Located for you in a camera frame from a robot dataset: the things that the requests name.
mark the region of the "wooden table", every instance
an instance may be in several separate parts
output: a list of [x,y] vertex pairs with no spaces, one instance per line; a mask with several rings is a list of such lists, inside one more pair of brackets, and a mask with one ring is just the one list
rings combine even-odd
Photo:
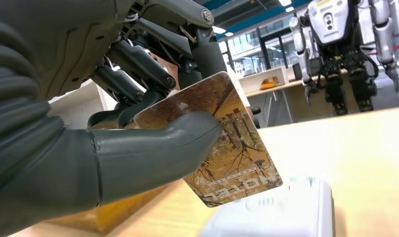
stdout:
[[[399,109],[270,127],[260,134],[284,179],[319,175],[330,184],[336,236],[399,237]],[[195,237],[215,211],[176,182],[109,237]]]

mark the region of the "robot leg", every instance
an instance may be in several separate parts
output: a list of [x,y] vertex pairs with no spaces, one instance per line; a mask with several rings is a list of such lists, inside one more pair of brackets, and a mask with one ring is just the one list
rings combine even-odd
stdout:
[[339,75],[326,79],[326,101],[331,103],[336,116],[347,114],[346,94],[343,88],[343,78]]
[[368,78],[366,71],[349,74],[353,95],[361,112],[372,111],[372,96],[376,96],[376,84]]

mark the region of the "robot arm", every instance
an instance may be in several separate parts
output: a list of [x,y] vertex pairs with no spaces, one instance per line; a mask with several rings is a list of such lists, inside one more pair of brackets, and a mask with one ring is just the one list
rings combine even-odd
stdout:
[[296,56],[302,73],[302,84],[305,86],[305,98],[307,99],[307,103],[310,104],[311,94],[316,93],[318,90],[312,85],[309,49],[306,45],[302,26],[309,26],[309,18],[307,14],[304,17],[300,17],[300,19],[296,17],[291,18],[290,29],[292,31]]
[[393,50],[393,20],[390,17],[387,0],[369,0],[370,12],[373,21],[373,32],[376,39],[378,61],[384,66],[385,74],[393,80],[394,89],[399,91],[399,76],[396,70]]

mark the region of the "humanoid robot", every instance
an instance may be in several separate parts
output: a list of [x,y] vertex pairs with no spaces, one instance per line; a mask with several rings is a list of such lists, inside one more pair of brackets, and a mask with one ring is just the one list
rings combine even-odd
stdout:
[[222,131],[205,112],[162,130],[72,130],[47,101],[91,78],[118,104],[88,127],[125,128],[176,84],[144,48],[178,66],[182,88],[226,71],[213,23],[191,0],[0,1],[0,236],[193,172]]
[[[372,96],[377,93],[374,79],[378,77],[376,63],[361,50],[363,44],[359,26],[358,5],[360,0],[312,0],[304,16],[293,17],[290,28],[305,86],[305,98],[311,103],[311,95],[325,89],[325,98],[334,107],[335,115],[348,112],[341,70],[348,72],[353,95],[361,112],[372,111]],[[399,76],[393,52],[393,29],[387,0],[368,0],[373,31],[377,45],[378,61],[385,74],[393,80],[394,89],[399,90]],[[312,80],[309,52],[302,27],[311,27],[323,65],[317,81]],[[374,75],[369,75],[365,62],[374,66]],[[320,77],[326,79],[321,86]]]

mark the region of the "yellow object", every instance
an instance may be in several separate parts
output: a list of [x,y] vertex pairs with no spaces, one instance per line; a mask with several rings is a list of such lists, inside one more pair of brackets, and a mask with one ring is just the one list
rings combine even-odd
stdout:
[[277,77],[271,77],[263,80],[262,84],[260,85],[260,90],[266,90],[270,88],[274,88],[278,84]]
[[319,2],[319,3],[317,4],[317,7],[321,7],[321,6],[323,6],[323,5],[327,4],[327,3],[329,3],[330,1],[331,1],[331,0],[321,1],[321,2]]

